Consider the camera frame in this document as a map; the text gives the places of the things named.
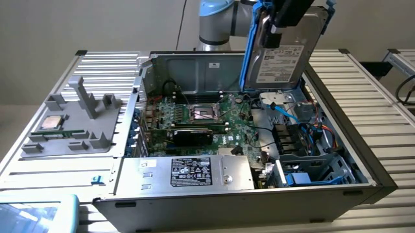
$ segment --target blue cable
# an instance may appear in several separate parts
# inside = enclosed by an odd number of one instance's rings
[[[275,110],[278,110],[281,113],[283,113],[287,117],[293,118],[293,119],[297,121],[297,123],[299,122],[299,119],[298,119],[294,115],[291,115],[290,113],[287,113],[286,110],[283,110],[281,107],[275,106],[274,108],[275,108]]]
[[[307,133],[307,130],[303,128],[303,126],[302,126],[302,128],[301,128],[302,130],[303,130],[303,132],[309,135],[309,137],[310,137],[310,141],[311,141],[311,146],[314,146],[314,141],[313,141],[313,136],[311,136],[311,134],[309,134]]]

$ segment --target black cable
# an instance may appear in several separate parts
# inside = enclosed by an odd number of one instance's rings
[[[415,79],[415,75],[413,75],[411,77],[409,77],[409,78],[406,79],[406,81],[402,82],[402,84],[398,86],[397,91],[395,91],[395,98],[397,98],[398,102],[402,103],[402,104],[406,104],[406,105],[415,105],[415,102],[409,102],[409,99],[410,99],[410,96],[411,96],[411,93],[413,93],[414,90],[411,90],[411,91],[409,92],[405,101],[399,98],[399,92],[401,92],[401,89],[402,89],[403,85],[407,84],[407,82],[411,81],[413,79]]]
[[[254,147],[254,148],[263,148],[263,147],[266,147],[266,146],[269,146],[269,145],[271,145],[271,144],[274,144],[275,142],[271,142],[271,143],[269,143],[267,145],[265,145],[265,146],[261,146],[261,147],[257,147],[257,146],[254,146],[253,145],[253,139],[255,138],[255,135],[250,138],[250,140],[249,140],[249,144],[250,144],[250,146],[251,147]]]
[[[273,132],[273,130],[270,130],[270,129],[267,129],[267,128],[263,128],[263,127],[257,127],[257,126],[254,126],[254,125],[249,125],[246,122],[245,122],[245,120],[243,120],[243,118],[242,118],[242,110],[243,110],[243,108],[245,108],[245,106],[246,106],[246,103],[247,102],[245,102],[243,104],[242,104],[242,107],[241,107],[241,110],[239,110],[239,118],[242,119],[242,123],[246,125],[246,126],[249,126],[249,127],[251,127],[251,128],[254,128],[254,129],[263,129],[263,130],[269,130],[270,132]]]
[[[258,105],[258,100],[259,100],[259,98],[255,98],[255,99],[251,100],[251,102],[250,102],[250,107],[251,107],[251,109],[253,109],[253,103],[255,103],[257,109],[263,109],[263,108]]]
[[[178,50],[178,47],[179,47],[179,39],[181,39],[181,34],[182,34],[182,25],[183,25],[186,4],[187,4],[187,0],[185,0],[185,4],[183,4],[182,21],[181,21],[181,28],[179,28],[179,35],[178,35],[178,42],[177,42],[177,50]]]
[[[405,102],[407,103],[411,97],[413,91],[409,92],[407,97],[405,98]]]
[[[302,130],[305,125],[307,125],[306,132],[303,132],[303,130]],[[311,154],[314,155],[315,154],[315,142],[310,138],[310,136],[313,135],[313,124],[310,124],[309,122],[301,123],[299,124],[299,133],[305,138],[305,142],[307,144],[307,149],[310,147]]]

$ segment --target sticker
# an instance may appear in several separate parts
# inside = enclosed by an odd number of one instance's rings
[[[303,48],[303,45],[291,45],[281,46],[278,49],[266,49],[257,83],[290,82]]]
[[[171,160],[171,180],[174,187],[213,185],[210,158]]]
[[[221,63],[210,63],[209,67],[210,68],[221,68]]]
[[[157,167],[158,165],[158,160],[157,159],[143,159],[141,161],[142,167]]]

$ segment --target wire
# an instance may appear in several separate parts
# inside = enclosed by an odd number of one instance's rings
[[[222,101],[225,101],[233,94],[229,94],[226,96],[223,96],[223,98],[215,103],[215,104],[219,104]]]
[[[395,98],[397,98],[398,102],[402,103],[402,104],[406,104],[406,105],[415,105],[415,102],[409,102],[411,93],[413,93],[413,91],[414,91],[414,87],[413,87],[411,91],[409,92],[405,101],[403,101],[403,100],[401,99],[401,97],[399,97],[399,92],[401,92],[401,89],[402,89],[402,87],[405,86],[405,84],[407,84],[407,82],[411,81],[413,79],[415,79],[415,75],[413,75],[411,77],[409,77],[409,78],[406,79],[406,81],[402,82],[402,84],[399,85],[399,87],[397,88],[397,91],[395,91]]]
[[[294,115],[287,113],[286,110],[283,110],[281,107],[274,106],[274,109],[278,110],[281,113],[283,113],[287,117],[293,118],[297,122],[299,122],[299,119]]]
[[[330,144],[330,141],[329,141],[329,137],[327,137],[326,131],[323,131],[323,135],[325,135],[326,143],[327,143],[327,145],[331,147],[331,144]]]
[[[153,117],[153,118],[155,118],[157,101],[159,101],[162,98],[163,98],[163,96],[159,96],[159,97],[155,97],[155,98],[151,99],[153,102],[154,102],[153,107],[151,107],[151,117]]]
[[[241,117],[241,119],[242,119],[242,110],[243,110],[243,108],[245,108],[245,106],[246,106],[246,103],[247,103],[247,102],[245,102],[245,103],[242,104],[242,107],[241,107],[241,110],[239,110],[239,117]],[[254,126],[254,125],[249,125],[249,124],[245,122],[243,119],[242,119],[242,123],[243,123],[246,126],[254,128],[254,129],[263,129],[263,130],[269,130],[270,132],[273,132],[273,130],[270,130],[270,129],[265,128],[265,127],[257,127],[257,126]]]
[[[182,26],[183,26],[186,4],[187,4],[187,0],[185,0],[185,4],[183,4],[182,21],[181,21],[181,28],[179,28],[179,35],[178,35],[178,42],[177,42],[177,50],[178,50],[178,47],[179,47],[179,39],[181,39],[181,34],[182,34]]]
[[[261,147],[257,147],[257,146],[254,146],[253,145],[253,139],[255,138],[255,136],[258,135],[258,132],[255,133],[255,135],[250,138],[250,140],[249,140],[249,144],[250,144],[250,146],[251,147],[254,147],[254,148],[263,148],[263,147],[266,147],[266,146],[269,146],[269,145],[271,145],[271,144],[274,144],[275,142],[271,142],[271,143],[269,143],[267,145],[263,145],[263,146],[261,146]]]
[[[313,125],[310,123],[301,123],[299,124],[299,133],[305,139],[305,142],[307,144],[307,151],[311,151],[310,153],[307,152],[309,155],[314,155],[315,150],[314,150],[314,140],[313,140],[313,136],[311,136],[311,132],[313,132]]]
[[[223,117],[230,111],[233,111],[237,108],[237,106],[234,106],[230,110],[227,110],[219,117]]]
[[[337,136],[335,136],[334,131],[326,125],[322,125],[322,129],[331,133],[333,148],[337,148],[338,147],[338,141],[337,141]]]

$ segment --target metal rail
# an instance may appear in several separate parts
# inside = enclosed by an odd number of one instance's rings
[[[415,50],[390,50],[383,61],[390,62],[409,77],[415,75]]]
[[[86,85],[87,91],[94,92],[95,95],[115,93],[118,98],[127,101],[134,85],[134,77],[138,74],[135,74],[137,68],[133,66],[127,68],[126,65],[133,65],[138,56],[139,53],[134,52],[89,53],[77,63],[77,71],[74,70],[74,72],[87,77],[86,84],[90,84],[90,86]],[[394,97],[383,89],[377,79],[365,71],[350,54],[342,54],[338,50],[317,50],[310,63],[399,185],[399,189],[377,204],[357,206],[333,223],[269,226],[217,230],[215,232],[415,232],[414,117],[403,106],[397,104]],[[69,72],[62,83],[67,83],[66,80],[70,75],[71,72]],[[71,93],[71,89],[66,89],[66,85],[62,85],[59,89],[65,91],[63,94],[67,100],[77,100],[75,93]],[[11,162],[3,161],[0,164],[0,168],[6,166],[8,172],[0,174],[0,188],[4,189],[4,185],[10,183],[6,192],[11,193],[39,192],[37,189],[41,187],[43,191],[49,189],[58,193],[73,192],[81,195],[85,204],[81,207],[78,232],[117,233],[113,224],[95,207],[86,202],[91,200],[91,196],[109,191],[106,186],[91,186],[90,179],[102,172],[111,173],[113,157],[99,154],[95,156],[69,156],[69,158],[26,161],[13,150],[13,155],[8,155]],[[74,170],[75,173],[71,173],[71,177],[67,177],[67,171]]]

